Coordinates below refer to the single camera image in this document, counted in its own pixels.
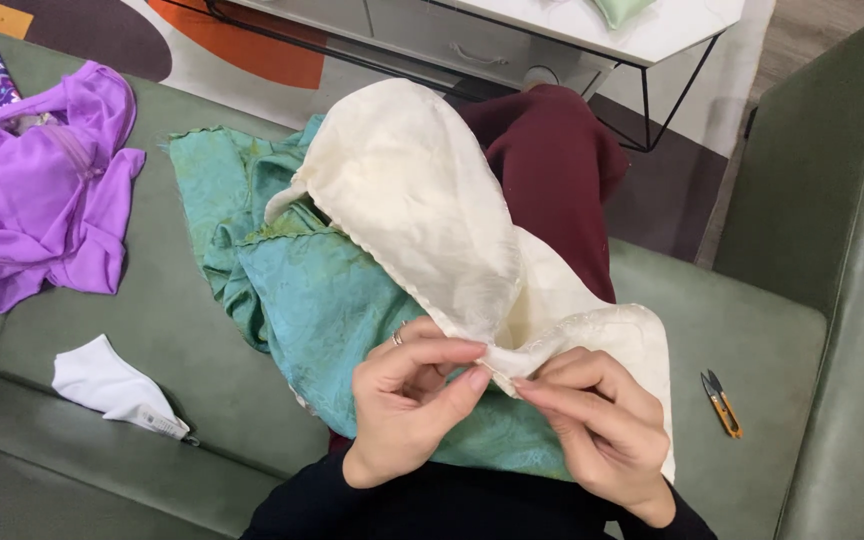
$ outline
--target shoe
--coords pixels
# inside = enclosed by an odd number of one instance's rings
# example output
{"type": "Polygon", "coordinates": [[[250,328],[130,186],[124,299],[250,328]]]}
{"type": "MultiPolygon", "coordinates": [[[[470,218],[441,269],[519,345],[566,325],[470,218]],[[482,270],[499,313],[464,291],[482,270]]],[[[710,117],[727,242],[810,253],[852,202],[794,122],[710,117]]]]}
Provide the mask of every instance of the shoe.
{"type": "Polygon", "coordinates": [[[522,80],[522,92],[529,92],[538,85],[555,85],[558,87],[559,78],[551,69],[544,65],[533,65],[525,72],[525,80],[522,80]]]}

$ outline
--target fingernail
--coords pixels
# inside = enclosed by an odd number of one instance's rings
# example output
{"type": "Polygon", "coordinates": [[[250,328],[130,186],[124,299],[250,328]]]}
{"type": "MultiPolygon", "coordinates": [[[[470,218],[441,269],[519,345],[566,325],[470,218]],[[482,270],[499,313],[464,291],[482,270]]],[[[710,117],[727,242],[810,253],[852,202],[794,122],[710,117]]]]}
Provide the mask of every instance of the fingernail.
{"type": "Polygon", "coordinates": [[[470,368],[472,373],[468,376],[468,385],[476,392],[482,392],[489,385],[492,374],[483,367],[470,368]]]}
{"type": "Polygon", "coordinates": [[[539,387],[538,384],[535,384],[534,381],[529,380],[528,378],[523,378],[521,376],[517,376],[511,380],[511,383],[515,385],[515,388],[518,390],[535,390],[539,387]]]}

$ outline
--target leg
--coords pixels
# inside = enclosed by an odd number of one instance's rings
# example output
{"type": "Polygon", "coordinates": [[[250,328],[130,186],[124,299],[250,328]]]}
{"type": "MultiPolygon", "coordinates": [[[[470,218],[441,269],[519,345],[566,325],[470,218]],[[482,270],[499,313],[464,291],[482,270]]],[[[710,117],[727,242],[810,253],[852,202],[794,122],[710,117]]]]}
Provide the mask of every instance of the leg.
{"type": "Polygon", "coordinates": [[[602,203],[629,160],[574,91],[540,84],[459,111],[498,178],[511,221],[556,251],[585,286],[615,303],[602,203]]]}

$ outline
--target ring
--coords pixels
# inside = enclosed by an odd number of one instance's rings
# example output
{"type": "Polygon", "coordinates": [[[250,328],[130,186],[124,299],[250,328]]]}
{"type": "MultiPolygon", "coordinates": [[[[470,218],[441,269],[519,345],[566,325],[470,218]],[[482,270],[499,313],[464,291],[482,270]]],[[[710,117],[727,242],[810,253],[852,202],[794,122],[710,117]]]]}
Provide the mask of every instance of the ring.
{"type": "Polygon", "coordinates": [[[396,328],[395,331],[391,333],[391,343],[395,347],[399,347],[400,345],[402,345],[402,334],[400,334],[399,331],[405,328],[405,325],[407,324],[409,324],[409,321],[402,321],[401,323],[399,323],[398,328],[396,328]]]}

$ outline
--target drawer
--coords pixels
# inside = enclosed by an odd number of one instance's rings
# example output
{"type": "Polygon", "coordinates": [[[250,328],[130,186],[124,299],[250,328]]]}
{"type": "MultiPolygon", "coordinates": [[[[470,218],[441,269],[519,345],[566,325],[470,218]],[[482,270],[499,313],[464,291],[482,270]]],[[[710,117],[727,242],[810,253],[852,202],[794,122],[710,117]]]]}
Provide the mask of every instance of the drawer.
{"type": "Polygon", "coordinates": [[[366,3],[378,44],[513,88],[529,68],[542,65],[581,93],[602,70],[597,56],[422,0],[366,3]]]}
{"type": "Polygon", "coordinates": [[[372,36],[365,0],[229,1],[336,34],[354,34],[366,38],[372,36]]]}

